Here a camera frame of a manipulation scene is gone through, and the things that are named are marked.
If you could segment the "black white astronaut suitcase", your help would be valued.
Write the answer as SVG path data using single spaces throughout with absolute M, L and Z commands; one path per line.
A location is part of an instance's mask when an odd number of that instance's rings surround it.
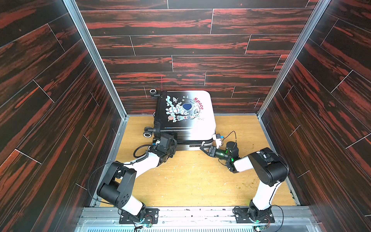
M 216 122 L 211 96 L 204 90 L 149 91 L 157 99 L 154 126 L 144 129 L 144 137 L 157 142 L 167 133 L 177 141 L 177 151 L 199 150 L 214 142 Z

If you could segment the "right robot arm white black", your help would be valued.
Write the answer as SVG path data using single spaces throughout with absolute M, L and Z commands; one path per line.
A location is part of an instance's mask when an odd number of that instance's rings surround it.
M 249 204 L 249 218 L 253 222 L 261 222 L 271 214 L 273 197 L 289 174 L 288 165 L 279 154 L 264 148 L 241 158 L 237 143 L 232 141 L 227 142 L 225 150 L 215 146 L 201 146 L 200 150 L 212 158 L 224 160 L 232 173 L 255 170 L 260 183 Z

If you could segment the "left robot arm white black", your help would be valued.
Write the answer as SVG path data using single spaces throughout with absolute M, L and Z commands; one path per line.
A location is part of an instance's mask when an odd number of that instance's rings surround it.
M 173 136 L 163 134 L 159 142 L 145 147 L 145 153 L 133 161 L 111 163 L 97 188 L 99 197 L 128 213 L 135 221 L 141 221 L 146 216 L 146 205 L 132 195 L 136 178 L 172 158 L 177 141 Z

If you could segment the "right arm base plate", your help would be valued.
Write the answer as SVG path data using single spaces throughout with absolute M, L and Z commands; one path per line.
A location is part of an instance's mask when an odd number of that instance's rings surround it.
M 275 223 L 271 207 L 258 210 L 254 207 L 236 206 L 232 210 L 237 223 Z

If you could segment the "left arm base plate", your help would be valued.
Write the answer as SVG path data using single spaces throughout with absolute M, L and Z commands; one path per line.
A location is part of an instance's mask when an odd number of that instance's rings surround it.
M 137 215 L 121 210 L 119 224 L 157 224 L 158 217 L 158 208 L 144 208 Z

